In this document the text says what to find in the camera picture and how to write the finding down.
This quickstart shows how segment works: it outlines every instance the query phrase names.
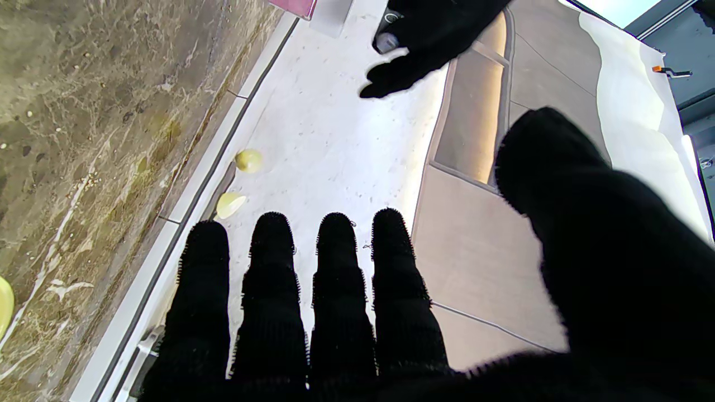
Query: glove finger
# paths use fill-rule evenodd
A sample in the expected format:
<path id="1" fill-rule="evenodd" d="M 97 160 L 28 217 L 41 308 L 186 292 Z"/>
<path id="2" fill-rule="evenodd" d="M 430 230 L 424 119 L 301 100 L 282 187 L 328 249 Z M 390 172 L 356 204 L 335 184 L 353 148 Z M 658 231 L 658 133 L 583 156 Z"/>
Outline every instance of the glove finger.
<path id="1" fill-rule="evenodd" d="M 305 392 L 306 336 L 300 319 L 295 248 L 286 217 L 269 212 L 253 231 L 243 277 L 243 322 L 231 382 L 242 396 Z"/>
<path id="2" fill-rule="evenodd" d="M 427 74 L 442 68 L 473 43 L 463 31 L 451 34 L 430 50 L 415 50 L 379 64 L 368 71 L 370 84 L 360 91 L 361 98 L 382 98 L 409 89 Z"/>
<path id="3" fill-rule="evenodd" d="M 463 18 L 459 17 L 454 4 L 449 1 L 445 4 L 449 6 L 439 9 L 426 6 L 413 16 L 408 14 L 387 26 L 378 36 L 392 34 L 397 39 L 397 47 L 406 47 L 410 51 L 429 49 L 463 27 Z"/>
<path id="4" fill-rule="evenodd" d="M 379 211 L 373 220 L 375 354 L 380 376 L 451 373 L 432 300 L 415 265 L 402 215 Z"/>
<path id="5" fill-rule="evenodd" d="M 376 377 L 375 339 L 366 302 L 350 220 L 340 213 L 329 214 L 320 224 L 313 277 L 311 390 L 324 392 Z"/>
<path id="6" fill-rule="evenodd" d="M 229 248 L 217 222 L 199 222 L 181 257 L 178 288 L 167 313 L 159 357 L 143 400 L 204 395 L 225 379 L 228 347 Z"/>

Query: peeled garlic clove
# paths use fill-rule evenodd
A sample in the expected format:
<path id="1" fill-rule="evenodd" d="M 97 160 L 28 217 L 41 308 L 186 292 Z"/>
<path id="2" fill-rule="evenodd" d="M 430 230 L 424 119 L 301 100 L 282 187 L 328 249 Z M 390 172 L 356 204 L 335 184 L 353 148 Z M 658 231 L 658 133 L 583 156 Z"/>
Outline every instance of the peeled garlic clove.
<path id="1" fill-rule="evenodd" d="M 241 205 L 246 202 L 246 196 L 237 192 L 225 192 L 219 197 L 219 202 L 216 203 L 216 214 L 221 219 L 233 215 Z"/>
<path id="2" fill-rule="evenodd" d="M 5 335 L 8 325 L 10 325 L 14 306 L 15 297 L 12 287 L 0 276 L 0 338 Z"/>
<path id="3" fill-rule="evenodd" d="M 255 149 L 244 149 L 236 155 L 238 170 L 246 173 L 256 173 L 263 165 L 263 156 Z"/>

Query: gloved hand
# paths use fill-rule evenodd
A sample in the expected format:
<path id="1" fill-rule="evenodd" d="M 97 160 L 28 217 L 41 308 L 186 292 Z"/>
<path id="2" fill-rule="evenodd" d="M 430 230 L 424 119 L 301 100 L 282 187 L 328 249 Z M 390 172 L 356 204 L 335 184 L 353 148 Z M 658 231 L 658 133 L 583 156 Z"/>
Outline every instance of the gloved hand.
<path id="1" fill-rule="evenodd" d="M 372 244 L 376 341 L 350 220 L 333 213 L 322 221 L 309 363 L 290 227 L 279 213 L 263 215 L 253 232 L 242 287 L 244 319 L 226 380 L 228 239 L 217 222 L 196 225 L 141 400 L 342 400 L 369 396 L 380 384 L 401 379 L 455 376 L 399 212 L 377 213 Z"/>
<path id="2" fill-rule="evenodd" d="M 385 35 L 381 42 L 388 49 L 405 47 L 409 54 L 373 67 L 360 97 L 382 98 L 410 88 L 469 49 L 509 1 L 389 0 L 388 8 L 404 17 L 378 35 Z"/>

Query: white trim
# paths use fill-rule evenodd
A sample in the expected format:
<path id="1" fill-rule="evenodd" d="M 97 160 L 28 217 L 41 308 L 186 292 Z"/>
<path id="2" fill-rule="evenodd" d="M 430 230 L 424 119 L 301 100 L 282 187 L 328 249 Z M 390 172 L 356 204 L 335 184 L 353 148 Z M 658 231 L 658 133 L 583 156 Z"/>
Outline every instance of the white trim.
<path id="1" fill-rule="evenodd" d="M 273 34 L 268 41 L 266 41 L 266 45 L 263 47 L 261 55 L 258 56 L 256 64 L 251 69 L 251 72 L 248 73 L 248 77 L 246 77 L 246 81 L 243 83 L 243 86 L 241 86 L 241 90 L 238 91 L 238 96 L 248 98 L 251 95 L 256 84 L 258 84 L 261 74 L 263 74 L 263 71 L 266 70 L 273 56 L 278 52 L 280 44 L 283 42 L 285 36 L 288 35 L 290 27 L 293 26 L 296 18 L 297 17 L 291 13 L 283 13 L 283 16 L 280 17 L 278 25 L 276 25 Z"/>

